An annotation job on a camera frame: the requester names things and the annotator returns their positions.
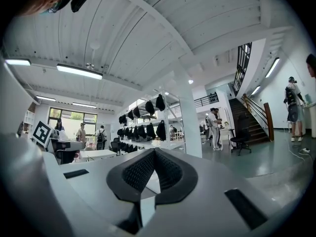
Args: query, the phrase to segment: floor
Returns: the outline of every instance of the floor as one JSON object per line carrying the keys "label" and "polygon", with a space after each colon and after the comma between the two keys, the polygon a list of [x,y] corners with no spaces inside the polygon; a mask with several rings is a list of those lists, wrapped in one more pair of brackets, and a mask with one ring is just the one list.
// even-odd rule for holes
{"label": "floor", "polygon": [[290,166],[311,160],[309,156],[299,155],[303,148],[309,148],[313,159],[316,157],[316,139],[310,135],[304,136],[302,142],[291,142],[288,131],[275,130],[275,140],[273,142],[262,143],[251,146],[252,153],[247,150],[241,151],[241,156],[237,156],[237,151],[231,153],[228,144],[223,145],[222,151],[213,151],[210,141],[202,139],[202,157],[214,160],[226,165],[233,172],[245,177],[255,177],[260,175],[280,172]]}

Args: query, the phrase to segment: metal railing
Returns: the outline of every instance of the metal railing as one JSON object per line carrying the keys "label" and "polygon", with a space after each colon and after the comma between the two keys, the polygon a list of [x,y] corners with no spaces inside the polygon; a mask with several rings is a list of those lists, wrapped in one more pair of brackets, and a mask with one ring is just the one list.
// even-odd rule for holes
{"label": "metal railing", "polygon": [[[198,107],[202,107],[202,106],[205,106],[205,105],[210,105],[210,104],[213,104],[213,103],[216,103],[216,102],[219,102],[219,100],[218,100],[217,93],[214,93],[214,94],[210,94],[210,95],[208,95],[206,97],[202,97],[202,98],[198,98],[198,99],[194,100],[194,106],[195,106],[195,108],[198,108]],[[180,113],[181,112],[180,104],[177,105],[177,106],[171,107],[171,109],[172,109],[172,111],[174,113]]]}
{"label": "metal railing", "polygon": [[248,63],[250,59],[251,46],[252,46],[252,43],[247,43],[244,45],[240,45],[238,47],[237,70],[236,70],[235,80],[233,84],[235,95],[238,94],[239,89],[242,85],[243,79],[246,75],[246,71],[247,71]]}
{"label": "metal railing", "polygon": [[250,113],[255,112],[257,116],[259,116],[263,120],[264,124],[268,127],[270,141],[274,141],[275,135],[274,135],[272,115],[271,115],[269,104],[264,103],[263,104],[264,109],[263,109],[252,99],[248,98],[246,94],[244,94],[241,99],[245,102],[246,107]]}

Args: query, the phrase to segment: fluorescent light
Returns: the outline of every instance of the fluorescent light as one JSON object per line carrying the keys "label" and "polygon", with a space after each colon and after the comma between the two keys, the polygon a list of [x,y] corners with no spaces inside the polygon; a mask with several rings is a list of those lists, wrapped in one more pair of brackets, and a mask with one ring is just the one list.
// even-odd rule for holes
{"label": "fluorescent light", "polygon": [[275,59],[275,61],[273,62],[272,67],[270,68],[270,71],[269,71],[268,74],[266,75],[266,78],[268,78],[269,75],[271,75],[273,69],[276,68],[276,66],[277,66],[277,64],[278,64],[278,62],[279,62],[279,60],[280,60],[280,58],[276,58],[276,59]]}
{"label": "fluorescent light", "polygon": [[90,107],[90,108],[97,108],[95,105],[85,105],[85,104],[79,104],[79,103],[73,103],[73,105],[84,106],[84,107]]}
{"label": "fluorescent light", "polygon": [[258,91],[258,89],[260,89],[260,86],[256,87],[256,89],[253,91],[251,95],[255,94]]}
{"label": "fluorescent light", "polygon": [[58,71],[62,71],[62,72],[72,73],[72,74],[81,75],[81,76],[85,76],[85,77],[91,77],[91,78],[95,78],[95,79],[99,79],[99,80],[102,79],[101,73],[92,72],[92,71],[89,71],[86,69],[69,67],[69,66],[62,65],[62,64],[57,64],[57,69],[58,69]]}
{"label": "fluorescent light", "polygon": [[54,101],[54,102],[56,102],[56,99],[50,98],[50,97],[41,97],[41,96],[36,96],[36,97],[39,98],[39,99],[43,99],[43,100],[48,100],[48,101]]}
{"label": "fluorescent light", "polygon": [[5,62],[10,65],[30,66],[31,62],[28,59],[6,59]]}

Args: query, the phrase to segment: staircase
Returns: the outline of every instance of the staircase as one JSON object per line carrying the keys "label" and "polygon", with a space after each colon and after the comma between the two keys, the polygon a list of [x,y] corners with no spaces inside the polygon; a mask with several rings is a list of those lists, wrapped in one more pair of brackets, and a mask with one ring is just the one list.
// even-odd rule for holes
{"label": "staircase", "polygon": [[270,141],[268,135],[265,133],[261,125],[240,101],[237,99],[232,99],[229,100],[229,104],[233,113],[235,130],[237,130],[238,117],[240,114],[246,113],[247,116],[250,117],[249,132],[251,137],[250,140],[246,142],[247,144],[254,145]]}

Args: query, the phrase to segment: black slot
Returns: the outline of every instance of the black slot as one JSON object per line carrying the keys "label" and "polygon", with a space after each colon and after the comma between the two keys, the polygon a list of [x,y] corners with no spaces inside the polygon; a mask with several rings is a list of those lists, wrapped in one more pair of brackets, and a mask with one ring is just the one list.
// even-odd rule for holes
{"label": "black slot", "polygon": [[69,178],[73,178],[76,176],[82,176],[82,175],[87,174],[87,173],[89,173],[89,171],[87,171],[86,169],[80,169],[80,170],[64,173],[64,176],[66,179],[69,179]]}
{"label": "black slot", "polygon": [[267,218],[238,189],[225,192],[225,195],[239,212],[251,230],[267,221]]}

